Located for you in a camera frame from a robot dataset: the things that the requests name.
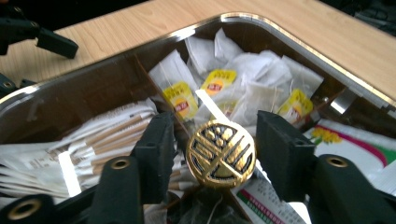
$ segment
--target tea bag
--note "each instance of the tea bag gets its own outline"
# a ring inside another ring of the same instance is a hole
[[[248,82],[246,94],[238,101],[230,120],[243,127],[257,123],[257,111],[277,111],[280,104],[279,95],[283,90],[270,88],[257,82]]]
[[[215,57],[227,63],[239,54],[243,53],[241,48],[224,34],[223,29],[219,29],[215,37]]]
[[[149,76],[161,90],[164,90],[180,81],[186,82],[191,91],[198,90],[198,86],[195,83],[189,68],[183,62],[176,49],[152,68],[149,71]]]
[[[265,73],[272,58],[256,53],[242,53],[229,61],[223,69],[236,71],[235,85],[244,88],[249,81],[256,81],[260,74]]]
[[[307,98],[311,98],[322,83],[323,77],[288,56],[283,56],[282,61],[288,66],[292,75],[291,81],[286,84],[286,86],[290,85],[289,94],[294,89],[300,89]]]
[[[291,80],[289,67],[280,57],[271,50],[264,50],[260,55],[268,57],[272,59],[272,61],[268,70],[262,71],[259,74],[257,82],[260,82],[264,86],[275,87]]]
[[[245,91],[246,89],[236,88],[235,85],[232,85],[212,96],[212,100],[223,114],[229,118],[233,113],[237,102],[241,99],[241,96],[245,94]],[[207,106],[201,105],[194,118],[195,127],[199,127],[212,119],[214,119],[214,117],[207,109]]]
[[[221,68],[225,64],[215,57],[215,42],[213,40],[190,36],[185,40],[185,43],[192,65],[201,77],[206,78],[209,72]]]
[[[177,50],[172,51],[151,69],[149,75],[163,91],[165,99],[173,106],[178,116],[184,121],[195,116],[198,103],[193,92],[198,90],[198,87]]]

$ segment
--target round gold badge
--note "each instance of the round gold badge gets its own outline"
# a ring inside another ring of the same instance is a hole
[[[256,162],[251,135],[239,124],[211,120],[190,139],[187,163],[194,176],[212,188],[233,188],[249,179]]]

